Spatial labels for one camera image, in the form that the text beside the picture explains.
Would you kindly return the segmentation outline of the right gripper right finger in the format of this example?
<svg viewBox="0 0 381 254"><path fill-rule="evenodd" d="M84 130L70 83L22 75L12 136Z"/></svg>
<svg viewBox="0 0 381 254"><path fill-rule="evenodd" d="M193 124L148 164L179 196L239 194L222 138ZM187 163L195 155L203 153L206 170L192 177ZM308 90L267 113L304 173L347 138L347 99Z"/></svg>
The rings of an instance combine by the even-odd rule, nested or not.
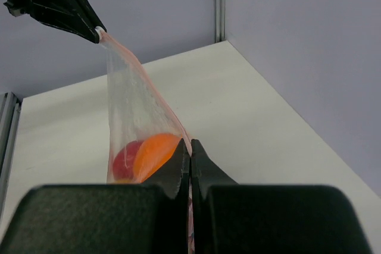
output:
<svg viewBox="0 0 381 254"><path fill-rule="evenodd" d="M371 253L339 189L239 184L196 139L190 161L196 253Z"/></svg>

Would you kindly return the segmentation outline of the clear pink-dotted zip bag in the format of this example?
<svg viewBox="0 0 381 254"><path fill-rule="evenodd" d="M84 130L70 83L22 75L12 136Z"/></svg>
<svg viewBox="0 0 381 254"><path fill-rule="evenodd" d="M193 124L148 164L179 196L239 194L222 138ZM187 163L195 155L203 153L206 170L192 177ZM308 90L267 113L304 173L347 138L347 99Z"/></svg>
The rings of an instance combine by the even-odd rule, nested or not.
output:
<svg viewBox="0 0 381 254"><path fill-rule="evenodd" d="M100 44L107 50L108 123L110 152L107 182L114 184L156 184L174 199L180 213L175 221L180 225L177 233L185 231L188 253L193 253L194 229L189 156L191 137L155 88L142 64L122 44L102 31ZM143 142L158 133L181 137L171 158L145 181L115 180L112 165L116 155L134 140Z"/></svg>

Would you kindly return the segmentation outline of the orange fruit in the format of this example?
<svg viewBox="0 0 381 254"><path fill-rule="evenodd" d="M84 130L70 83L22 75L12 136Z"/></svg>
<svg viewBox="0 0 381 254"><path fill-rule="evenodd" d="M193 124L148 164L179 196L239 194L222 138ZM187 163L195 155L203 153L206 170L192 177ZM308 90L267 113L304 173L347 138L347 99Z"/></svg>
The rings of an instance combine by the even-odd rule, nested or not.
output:
<svg viewBox="0 0 381 254"><path fill-rule="evenodd" d="M162 167L173 155L181 137L158 133L147 138L140 146L133 164L136 182L143 182Z"/></svg>

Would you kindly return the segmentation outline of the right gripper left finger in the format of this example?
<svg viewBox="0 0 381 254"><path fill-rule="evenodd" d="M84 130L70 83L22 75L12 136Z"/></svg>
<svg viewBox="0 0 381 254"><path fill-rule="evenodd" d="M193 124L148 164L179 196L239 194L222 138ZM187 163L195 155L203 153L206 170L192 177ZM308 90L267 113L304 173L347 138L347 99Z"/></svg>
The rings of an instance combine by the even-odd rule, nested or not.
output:
<svg viewBox="0 0 381 254"><path fill-rule="evenodd" d="M22 198L2 253L187 253L189 154L141 184L51 184Z"/></svg>

